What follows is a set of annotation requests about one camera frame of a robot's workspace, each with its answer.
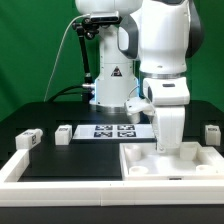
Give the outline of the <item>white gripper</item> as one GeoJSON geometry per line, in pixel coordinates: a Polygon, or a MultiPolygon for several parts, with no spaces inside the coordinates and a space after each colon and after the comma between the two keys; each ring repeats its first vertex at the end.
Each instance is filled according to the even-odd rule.
{"type": "Polygon", "coordinates": [[[145,78],[143,94],[153,108],[152,127],[157,151],[165,153],[178,149],[183,137],[185,106],[190,101],[186,78],[145,78]]]}

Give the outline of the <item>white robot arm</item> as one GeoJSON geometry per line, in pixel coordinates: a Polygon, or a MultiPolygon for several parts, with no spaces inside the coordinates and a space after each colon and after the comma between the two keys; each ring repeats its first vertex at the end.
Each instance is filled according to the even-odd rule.
{"type": "Polygon", "coordinates": [[[203,41],[194,0],[75,0],[84,35],[100,36],[100,74],[91,106],[146,114],[161,153],[180,147],[190,101],[186,60],[203,41]]]}

